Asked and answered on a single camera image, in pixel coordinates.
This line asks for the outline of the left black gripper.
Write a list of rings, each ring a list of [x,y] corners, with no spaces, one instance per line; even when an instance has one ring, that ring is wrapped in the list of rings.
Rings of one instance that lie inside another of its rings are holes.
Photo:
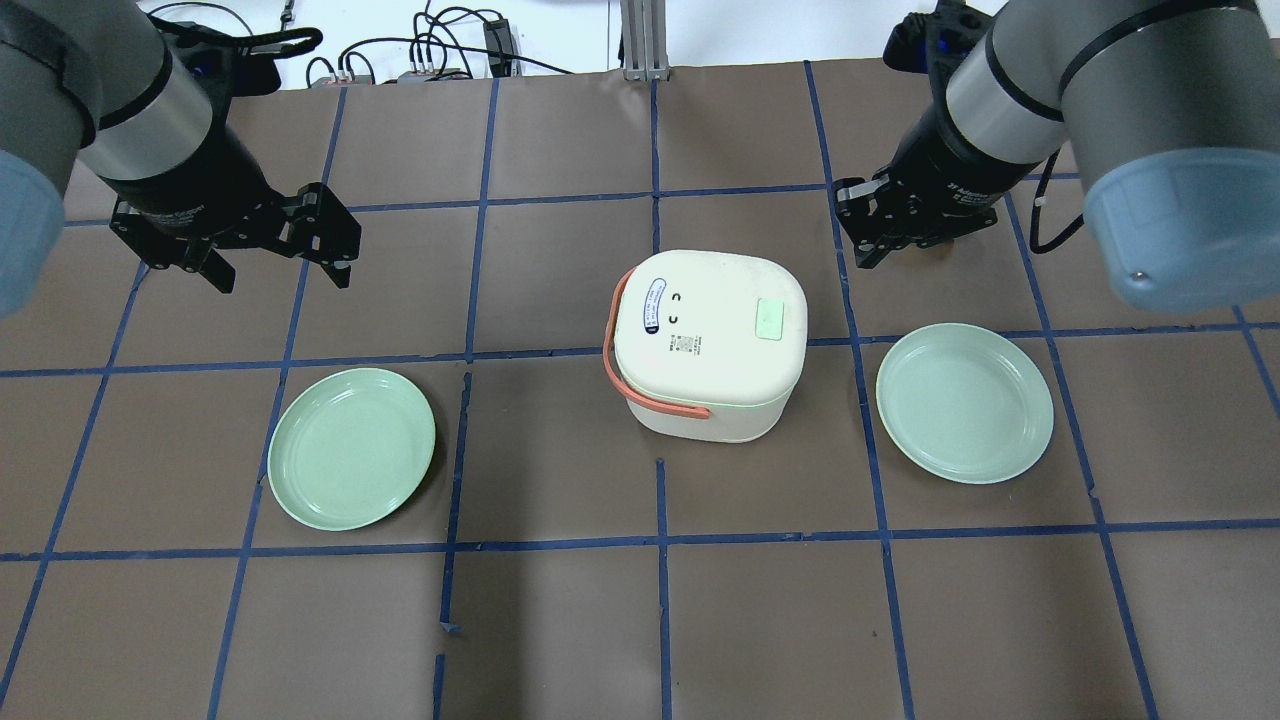
[[[170,170],[108,184],[116,193],[114,228],[148,224],[141,240],[151,265],[178,265],[232,293],[236,269],[219,252],[261,249],[317,264],[337,288],[349,288],[362,237],[355,215],[323,182],[276,190],[228,126]]]

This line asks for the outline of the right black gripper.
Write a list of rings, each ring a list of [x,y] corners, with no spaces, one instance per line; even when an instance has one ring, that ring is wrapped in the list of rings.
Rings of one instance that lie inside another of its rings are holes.
[[[869,178],[832,183],[835,211],[855,266],[870,270],[887,251],[928,249],[993,225],[995,202],[1029,173],[1028,164],[982,152],[932,105],[887,165]]]

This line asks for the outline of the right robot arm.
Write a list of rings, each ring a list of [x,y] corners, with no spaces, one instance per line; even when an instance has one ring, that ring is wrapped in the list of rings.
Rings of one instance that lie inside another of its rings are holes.
[[[1116,296],[1198,313],[1277,293],[1277,56],[1254,1],[963,1],[913,13],[887,67],[932,100],[869,178],[832,183],[861,269],[995,222],[1069,145]]]

